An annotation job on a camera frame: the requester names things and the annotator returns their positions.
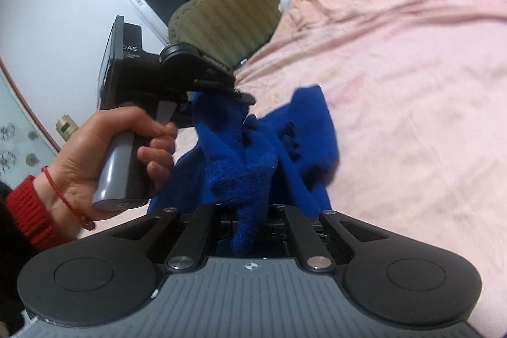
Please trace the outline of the red sleeve forearm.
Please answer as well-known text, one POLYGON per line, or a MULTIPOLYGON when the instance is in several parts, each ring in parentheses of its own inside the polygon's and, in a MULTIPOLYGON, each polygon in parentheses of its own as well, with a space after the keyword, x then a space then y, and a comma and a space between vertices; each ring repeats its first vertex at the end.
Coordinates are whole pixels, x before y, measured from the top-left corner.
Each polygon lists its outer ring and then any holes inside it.
POLYGON ((34 176, 16 188, 1 184, 1 336, 22 328, 23 304, 17 290, 25 264, 41 251, 64 245, 70 238, 58 230, 34 189, 34 176))

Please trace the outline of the left hand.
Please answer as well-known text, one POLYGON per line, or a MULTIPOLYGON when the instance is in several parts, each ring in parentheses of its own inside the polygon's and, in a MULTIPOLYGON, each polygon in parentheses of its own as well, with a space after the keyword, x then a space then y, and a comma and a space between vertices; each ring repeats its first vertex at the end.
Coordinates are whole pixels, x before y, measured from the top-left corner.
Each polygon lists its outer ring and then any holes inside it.
POLYGON ((137 151, 137 158, 155 189, 169 181, 178 132, 175 124, 159 124, 135 106, 94 113, 65 143, 52 164, 34 179, 34 189, 49 216, 70 240, 83 229, 93 230, 98 220, 114 216, 93 209, 91 200, 110 142, 123 131, 149 139, 137 151))

